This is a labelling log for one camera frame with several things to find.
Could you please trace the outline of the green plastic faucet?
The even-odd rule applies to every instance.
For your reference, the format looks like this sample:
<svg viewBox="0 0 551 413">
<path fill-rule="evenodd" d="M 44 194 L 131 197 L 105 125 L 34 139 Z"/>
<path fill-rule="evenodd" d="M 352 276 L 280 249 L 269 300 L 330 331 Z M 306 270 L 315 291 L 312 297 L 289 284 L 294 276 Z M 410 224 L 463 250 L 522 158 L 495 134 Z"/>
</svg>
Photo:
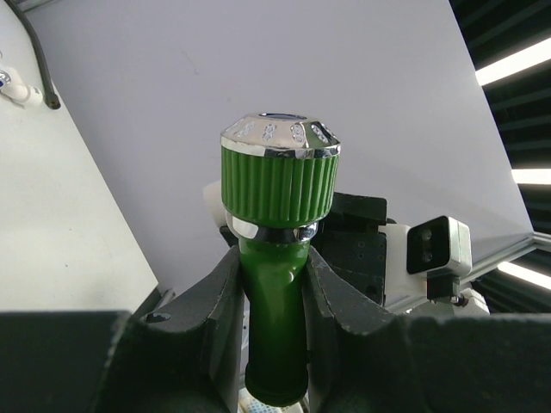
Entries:
<svg viewBox="0 0 551 413">
<path fill-rule="evenodd" d="M 245 387 L 285 407 L 308 387 L 303 273 L 331 210 L 341 145 L 320 120 L 253 113 L 220 136 L 221 200 L 250 303 Z"/>
</svg>

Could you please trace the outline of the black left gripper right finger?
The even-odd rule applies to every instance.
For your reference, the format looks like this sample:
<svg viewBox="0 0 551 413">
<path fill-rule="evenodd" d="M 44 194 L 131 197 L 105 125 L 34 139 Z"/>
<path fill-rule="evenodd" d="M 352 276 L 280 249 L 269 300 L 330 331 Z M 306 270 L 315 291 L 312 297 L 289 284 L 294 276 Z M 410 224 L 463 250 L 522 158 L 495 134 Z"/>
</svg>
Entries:
<svg viewBox="0 0 551 413">
<path fill-rule="evenodd" d="M 547 412 L 550 318 L 395 315 L 312 250 L 303 282 L 313 412 Z"/>
</svg>

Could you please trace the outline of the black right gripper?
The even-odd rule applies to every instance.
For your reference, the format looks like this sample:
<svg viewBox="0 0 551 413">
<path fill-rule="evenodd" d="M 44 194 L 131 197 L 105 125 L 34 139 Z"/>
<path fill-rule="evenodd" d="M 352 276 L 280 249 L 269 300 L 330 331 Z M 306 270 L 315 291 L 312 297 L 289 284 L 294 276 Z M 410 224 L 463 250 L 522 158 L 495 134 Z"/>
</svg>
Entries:
<svg viewBox="0 0 551 413">
<path fill-rule="evenodd" d="M 385 302 L 387 223 L 383 198 L 336 192 L 313 247 L 343 280 L 378 305 Z"/>
</svg>

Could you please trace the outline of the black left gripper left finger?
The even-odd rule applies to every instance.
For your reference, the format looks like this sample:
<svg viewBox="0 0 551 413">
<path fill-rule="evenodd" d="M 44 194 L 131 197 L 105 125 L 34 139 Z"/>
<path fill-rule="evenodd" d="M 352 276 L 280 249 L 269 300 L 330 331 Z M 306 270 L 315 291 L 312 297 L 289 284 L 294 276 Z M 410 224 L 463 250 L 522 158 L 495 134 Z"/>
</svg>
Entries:
<svg viewBox="0 0 551 413">
<path fill-rule="evenodd" d="M 239 253 L 168 304 L 1 316 L 4 412 L 234 412 L 243 329 Z"/>
</svg>

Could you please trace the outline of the white elbow pipe fitting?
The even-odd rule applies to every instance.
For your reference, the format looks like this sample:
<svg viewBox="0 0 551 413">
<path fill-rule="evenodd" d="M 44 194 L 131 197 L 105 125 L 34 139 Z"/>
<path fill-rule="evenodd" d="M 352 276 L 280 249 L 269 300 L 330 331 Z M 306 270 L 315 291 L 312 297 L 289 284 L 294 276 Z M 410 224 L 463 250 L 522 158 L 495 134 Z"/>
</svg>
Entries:
<svg viewBox="0 0 551 413">
<path fill-rule="evenodd" d="M 208 184 L 202 190 L 203 200 L 218 229 L 227 226 L 226 209 L 221 197 L 221 180 Z"/>
</svg>

